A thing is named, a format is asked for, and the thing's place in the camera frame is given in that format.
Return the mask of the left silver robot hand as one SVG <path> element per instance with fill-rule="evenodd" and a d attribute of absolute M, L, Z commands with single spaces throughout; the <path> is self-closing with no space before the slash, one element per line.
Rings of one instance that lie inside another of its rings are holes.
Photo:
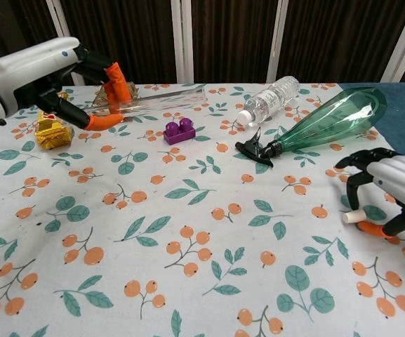
<path fill-rule="evenodd" d="M 71 72 L 104 86 L 107 116 L 89 115 L 58 95 Z M 19 110 L 37 106 L 80 129 L 103 131 L 122 121 L 118 107 L 131 100 L 119 64 L 75 37 L 54 38 L 0 58 L 0 126 Z"/>

